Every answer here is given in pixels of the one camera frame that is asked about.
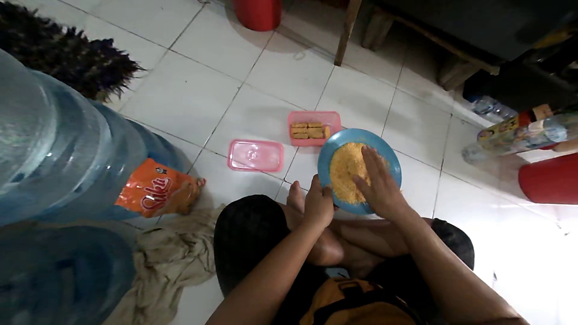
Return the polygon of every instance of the breadcrumbs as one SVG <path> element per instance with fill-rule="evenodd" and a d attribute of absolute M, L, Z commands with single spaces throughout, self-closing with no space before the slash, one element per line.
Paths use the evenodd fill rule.
<path fill-rule="evenodd" d="M 361 148 L 364 143 L 346 143 L 333 154 L 329 166 L 329 177 L 335 196 L 343 202 L 356 204 L 365 202 L 363 194 L 353 182 L 353 175 L 363 178 L 371 185 Z"/>

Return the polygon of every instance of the beige cloth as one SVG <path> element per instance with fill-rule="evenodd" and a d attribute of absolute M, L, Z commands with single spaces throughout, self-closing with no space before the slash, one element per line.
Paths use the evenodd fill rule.
<path fill-rule="evenodd" d="M 139 234 L 132 287 L 103 324 L 168 324 L 176 315 L 183 287 L 199 285 L 215 273 L 213 233 L 224 207 L 161 219 Z"/>

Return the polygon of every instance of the hand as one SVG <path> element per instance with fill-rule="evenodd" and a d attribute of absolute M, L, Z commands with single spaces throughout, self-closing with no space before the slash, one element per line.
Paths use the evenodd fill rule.
<path fill-rule="evenodd" d="M 304 222 L 326 228 L 333 220 L 333 190 L 321 187 L 319 176 L 313 176 L 311 188 L 305 196 Z"/>
<path fill-rule="evenodd" d="M 361 153 L 371 185 L 357 175 L 353 176 L 353 182 L 378 216 L 395 221 L 400 215 L 405 215 L 404 212 L 411 207 L 405 201 L 377 150 L 364 146 Z"/>

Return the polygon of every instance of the red plastic stool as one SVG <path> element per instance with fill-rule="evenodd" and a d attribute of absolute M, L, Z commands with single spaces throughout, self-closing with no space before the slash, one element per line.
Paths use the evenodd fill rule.
<path fill-rule="evenodd" d="M 525 165 L 518 181 L 534 203 L 578 204 L 578 153 Z"/>
<path fill-rule="evenodd" d="M 237 19 L 258 32 L 277 28 L 281 22 L 281 0 L 233 0 Z"/>

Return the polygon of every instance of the foot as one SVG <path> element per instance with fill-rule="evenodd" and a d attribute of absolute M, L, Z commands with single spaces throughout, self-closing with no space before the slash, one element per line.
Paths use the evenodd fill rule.
<path fill-rule="evenodd" d="M 287 205 L 295 209 L 299 214 L 305 213 L 305 196 L 299 186 L 299 181 L 296 180 L 289 188 L 289 195 L 287 196 Z"/>

